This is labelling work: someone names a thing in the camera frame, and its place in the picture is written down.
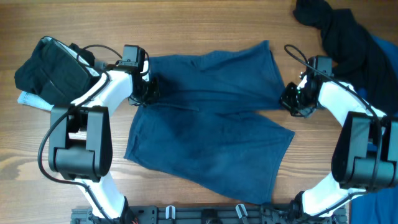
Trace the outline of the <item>dark blue shorts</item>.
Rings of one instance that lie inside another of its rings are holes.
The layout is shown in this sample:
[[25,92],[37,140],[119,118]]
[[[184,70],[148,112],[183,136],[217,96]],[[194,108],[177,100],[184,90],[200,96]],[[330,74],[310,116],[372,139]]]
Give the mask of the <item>dark blue shorts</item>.
[[160,96],[137,109],[124,157],[226,197],[269,203],[294,132],[260,115],[280,108],[284,90],[268,41],[149,63]]

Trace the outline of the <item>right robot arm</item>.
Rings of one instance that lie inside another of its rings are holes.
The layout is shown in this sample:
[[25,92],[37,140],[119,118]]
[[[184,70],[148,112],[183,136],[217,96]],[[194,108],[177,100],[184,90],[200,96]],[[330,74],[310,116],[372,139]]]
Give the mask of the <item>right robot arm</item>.
[[286,219],[318,222],[354,198],[397,186],[397,119],[376,109],[354,88],[334,78],[328,57],[301,58],[306,71],[299,85],[289,83],[281,105],[294,117],[328,110],[342,129],[331,172],[289,204]]

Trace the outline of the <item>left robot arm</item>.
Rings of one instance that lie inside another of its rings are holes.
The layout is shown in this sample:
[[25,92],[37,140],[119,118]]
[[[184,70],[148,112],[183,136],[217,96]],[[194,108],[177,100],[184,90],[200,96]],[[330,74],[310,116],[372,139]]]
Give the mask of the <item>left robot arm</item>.
[[149,54],[125,45],[114,65],[98,69],[101,78],[69,106],[54,106],[50,128],[38,151],[41,173],[53,182],[75,185],[91,207],[93,223],[137,223],[127,198],[110,173],[113,160],[110,117],[124,101],[147,106],[159,97],[150,73]]

